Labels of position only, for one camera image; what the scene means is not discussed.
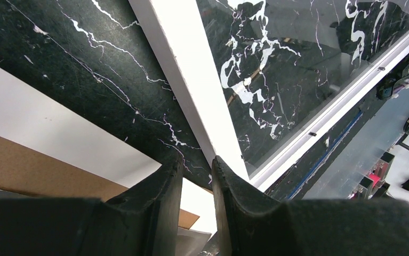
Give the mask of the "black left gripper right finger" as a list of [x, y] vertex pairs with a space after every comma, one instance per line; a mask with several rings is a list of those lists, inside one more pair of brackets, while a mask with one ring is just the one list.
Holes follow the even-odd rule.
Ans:
[[279, 202], [212, 162], [221, 255], [409, 255], [409, 203], [391, 198]]

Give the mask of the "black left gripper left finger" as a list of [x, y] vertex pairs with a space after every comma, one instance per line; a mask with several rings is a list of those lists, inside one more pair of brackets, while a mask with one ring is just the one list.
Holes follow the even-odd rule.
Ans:
[[174, 255], [182, 157], [107, 200], [0, 198], [0, 255]]

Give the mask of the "clear acrylic glass sheet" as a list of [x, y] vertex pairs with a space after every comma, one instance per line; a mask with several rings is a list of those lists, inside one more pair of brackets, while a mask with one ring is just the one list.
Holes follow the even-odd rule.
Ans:
[[409, 32], [409, 1], [198, 1], [247, 174]]

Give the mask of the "white mat board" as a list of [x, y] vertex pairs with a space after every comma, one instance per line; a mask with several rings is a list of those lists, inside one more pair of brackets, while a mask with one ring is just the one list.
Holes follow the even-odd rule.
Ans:
[[45, 154], [56, 145], [102, 145], [110, 139], [124, 143], [2, 68], [0, 137]]

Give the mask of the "white picture frame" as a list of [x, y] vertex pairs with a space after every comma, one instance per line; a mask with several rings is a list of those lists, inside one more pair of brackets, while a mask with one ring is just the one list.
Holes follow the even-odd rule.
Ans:
[[221, 156], [266, 191], [409, 53], [409, 31], [354, 78], [250, 177], [195, 1], [130, 1], [208, 162]]

